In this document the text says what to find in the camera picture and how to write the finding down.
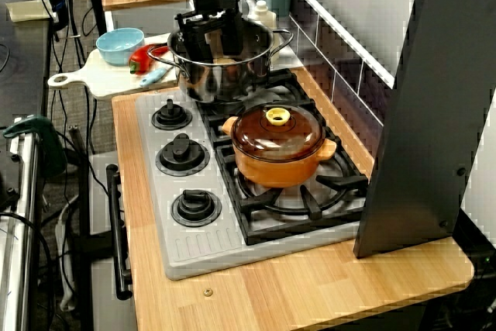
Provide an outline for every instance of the green clamp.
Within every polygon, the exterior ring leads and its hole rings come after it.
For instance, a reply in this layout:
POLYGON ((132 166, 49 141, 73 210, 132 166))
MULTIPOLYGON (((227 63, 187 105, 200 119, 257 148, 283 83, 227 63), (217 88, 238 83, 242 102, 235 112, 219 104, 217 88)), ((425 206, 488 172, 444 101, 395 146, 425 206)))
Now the green clamp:
POLYGON ((12 139, 23 133, 36 133, 40 138, 40 145, 45 153, 42 175, 45 178, 57 176, 65 171, 67 158, 64 148, 52 122, 44 116, 28 116, 12 124, 3 131, 6 139, 12 139))

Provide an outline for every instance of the blue bowl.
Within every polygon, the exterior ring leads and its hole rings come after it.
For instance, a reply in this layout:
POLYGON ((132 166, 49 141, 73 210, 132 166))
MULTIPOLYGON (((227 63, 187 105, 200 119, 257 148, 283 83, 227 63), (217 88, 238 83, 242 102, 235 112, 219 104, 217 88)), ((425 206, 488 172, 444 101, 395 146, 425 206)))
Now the blue bowl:
POLYGON ((109 64, 125 66, 135 50, 145 45, 143 31, 131 27, 115 29, 100 36, 96 47, 109 64))

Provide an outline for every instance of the brown glass lid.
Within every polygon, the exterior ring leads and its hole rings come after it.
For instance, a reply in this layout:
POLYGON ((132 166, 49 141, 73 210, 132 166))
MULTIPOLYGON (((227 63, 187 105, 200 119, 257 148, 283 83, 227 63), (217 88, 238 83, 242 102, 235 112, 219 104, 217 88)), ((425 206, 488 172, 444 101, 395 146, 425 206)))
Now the brown glass lid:
POLYGON ((234 145, 249 157, 269 162, 306 158, 324 142, 325 133, 309 111, 291 105, 258 105, 232 128, 234 145))

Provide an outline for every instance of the yellow lid knob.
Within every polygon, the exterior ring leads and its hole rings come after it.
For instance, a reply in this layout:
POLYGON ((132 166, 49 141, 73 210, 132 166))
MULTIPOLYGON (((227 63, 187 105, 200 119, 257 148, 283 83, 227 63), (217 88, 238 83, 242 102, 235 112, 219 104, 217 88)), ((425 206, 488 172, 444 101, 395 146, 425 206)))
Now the yellow lid knob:
POLYGON ((291 118, 289 111, 283 108, 272 108, 265 116, 273 126, 283 126, 291 118))

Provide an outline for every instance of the drawer handle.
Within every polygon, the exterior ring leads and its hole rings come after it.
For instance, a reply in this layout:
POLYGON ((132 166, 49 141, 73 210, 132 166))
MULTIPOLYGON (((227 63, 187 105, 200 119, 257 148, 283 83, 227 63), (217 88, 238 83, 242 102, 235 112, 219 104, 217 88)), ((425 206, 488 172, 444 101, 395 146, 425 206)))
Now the drawer handle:
POLYGON ((114 257, 114 277, 116 295, 119 300, 127 300, 133 296, 129 290, 132 284, 131 270, 126 269, 127 238, 124 222, 120 218, 119 190, 120 174, 115 164, 107 166, 108 208, 110 210, 110 226, 112 229, 112 251, 114 257))

